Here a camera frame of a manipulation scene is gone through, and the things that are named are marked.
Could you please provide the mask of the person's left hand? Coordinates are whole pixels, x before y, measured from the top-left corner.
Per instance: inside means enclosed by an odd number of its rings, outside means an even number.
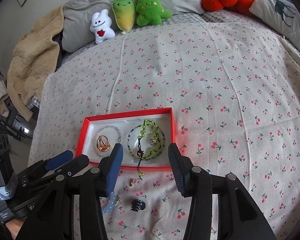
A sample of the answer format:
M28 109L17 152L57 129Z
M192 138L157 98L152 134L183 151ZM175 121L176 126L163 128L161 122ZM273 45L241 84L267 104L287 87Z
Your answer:
M24 222L22 220L18 220L18 219L14 218L5 224L6 228L8 228L8 230L9 230L13 240L16 239L23 223Z

